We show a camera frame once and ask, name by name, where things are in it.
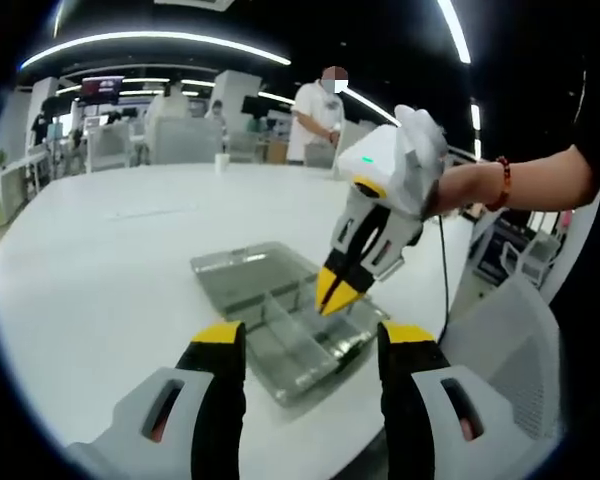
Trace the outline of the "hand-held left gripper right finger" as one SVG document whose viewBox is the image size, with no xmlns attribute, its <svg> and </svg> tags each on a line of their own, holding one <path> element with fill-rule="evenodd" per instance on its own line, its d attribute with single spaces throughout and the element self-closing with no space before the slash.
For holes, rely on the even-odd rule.
<svg viewBox="0 0 600 480">
<path fill-rule="evenodd" d="M 381 411 L 391 479 L 527 479 L 547 441 L 514 421 L 512 404 L 416 325 L 377 326 Z"/>
</svg>

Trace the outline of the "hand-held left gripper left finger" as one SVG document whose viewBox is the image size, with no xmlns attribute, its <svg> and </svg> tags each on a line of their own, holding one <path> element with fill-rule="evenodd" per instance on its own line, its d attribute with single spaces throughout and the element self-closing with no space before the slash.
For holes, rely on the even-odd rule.
<svg viewBox="0 0 600 480">
<path fill-rule="evenodd" d="M 143 380 L 110 426 L 67 455 L 92 479 L 236 479 L 246 411 L 246 328 L 215 323 Z"/>
</svg>

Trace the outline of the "person's right hand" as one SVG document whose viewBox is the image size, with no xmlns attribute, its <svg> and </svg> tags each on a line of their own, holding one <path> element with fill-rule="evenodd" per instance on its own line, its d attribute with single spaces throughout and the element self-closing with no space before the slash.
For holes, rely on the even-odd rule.
<svg viewBox="0 0 600 480">
<path fill-rule="evenodd" d="M 424 210 L 424 218 L 472 203 L 494 204 L 503 189 L 503 178 L 503 167 L 495 163 L 466 164 L 450 168 L 437 181 Z"/>
</svg>

